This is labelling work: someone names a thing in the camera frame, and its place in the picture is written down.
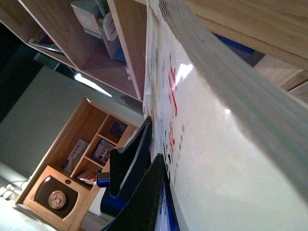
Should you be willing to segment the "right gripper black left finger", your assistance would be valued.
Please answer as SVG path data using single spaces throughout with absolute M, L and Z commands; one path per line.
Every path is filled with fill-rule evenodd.
M 100 211 L 119 214 L 131 199 L 151 164 L 152 119 L 146 117 L 136 135 L 124 147 L 110 152 L 110 171 L 100 171 L 100 187 L 105 188 Z

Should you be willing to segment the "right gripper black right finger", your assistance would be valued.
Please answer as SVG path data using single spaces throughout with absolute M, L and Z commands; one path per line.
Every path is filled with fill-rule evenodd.
M 130 199 L 105 191 L 101 212 L 113 217 L 104 231 L 178 231 L 163 155 L 156 155 Z

